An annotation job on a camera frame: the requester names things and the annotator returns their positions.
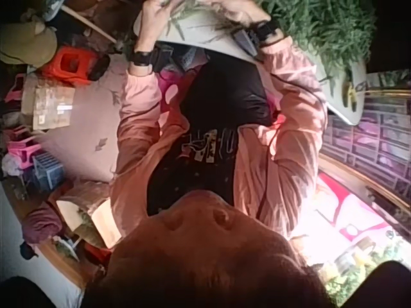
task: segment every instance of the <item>cardboard box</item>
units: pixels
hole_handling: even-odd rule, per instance
[[[29,74],[21,101],[24,124],[34,130],[69,126],[75,92],[73,86],[61,81]]]

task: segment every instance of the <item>floor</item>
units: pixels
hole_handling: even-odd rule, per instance
[[[90,86],[76,88],[71,124],[39,139],[75,178],[109,182],[118,154],[116,132],[127,61],[112,55],[108,71]]]
[[[76,307],[80,290],[65,278],[40,253],[26,261],[20,255],[23,242],[21,225],[0,185],[0,281],[14,276],[26,277],[36,283],[58,308]]]

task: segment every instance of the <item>stool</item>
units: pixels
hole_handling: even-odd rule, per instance
[[[14,85],[10,89],[10,91],[8,91],[6,98],[4,99],[4,102],[8,103],[9,101],[21,101],[25,78],[26,74],[24,73],[15,75]]]
[[[10,141],[16,141],[17,139],[21,139],[21,135],[23,133],[29,133],[29,129],[25,126],[19,126],[14,128],[13,130],[3,130],[4,141],[6,143]]]
[[[25,138],[25,139],[20,140],[20,141],[9,141],[9,142],[7,142],[7,149],[8,149],[8,151],[10,151],[10,149],[24,149],[24,148],[27,148],[29,146],[34,145],[34,139],[35,139],[35,136],[31,136],[31,137]]]
[[[42,68],[42,73],[61,81],[89,85],[92,81],[88,79],[88,74],[97,59],[98,55],[94,51],[63,46],[52,61]]]
[[[8,149],[8,152],[9,154],[20,158],[21,164],[19,168],[24,170],[33,165],[33,155],[39,150],[41,150],[41,144],[34,144],[25,148],[10,148]]]
[[[35,176],[39,183],[45,183],[47,187],[41,185],[42,189],[52,191],[64,181],[64,167],[54,156],[48,152],[40,153],[33,157]]]

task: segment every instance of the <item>hair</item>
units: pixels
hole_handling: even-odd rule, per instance
[[[311,268],[274,270],[266,261],[246,253],[224,271],[204,274],[165,255],[145,258],[138,274],[127,270],[121,278],[89,283],[80,307],[336,307]]]

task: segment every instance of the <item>red plastic stool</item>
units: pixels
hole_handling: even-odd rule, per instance
[[[22,136],[25,136],[24,133],[30,134],[30,131],[27,127],[23,125],[14,128],[13,130],[3,130],[4,141],[5,143],[9,143],[10,141],[18,141],[24,139],[22,138]]]
[[[34,144],[25,148],[8,148],[7,150],[9,154],[20,158],[19,168],[24,170],[34,165],[33,155],[41,150],[41,144]]]
[[[54,77],[69,83],[89,85],[89,71],[93,68],[98,55],[90,50],[69,46],[60,47],[56,55],[42,68],[45,77]]]
[[[26,74],[24,73],[15,75],[14,85],[10,89],[10,91],[8,91],[8,94],[6,95],[6,98],[4,99],[6,103],[8,103],[9,101],[21,101],[25,79],[26,79]]]
[[[10,149],[27,148],[28,146],[35,144],[34,139],[35,139],[35,136],[31,136],[31,137],[28,137],[28,138],[25,138],[19,141],[9,141],[7,142],[7,149],[10,151]]]

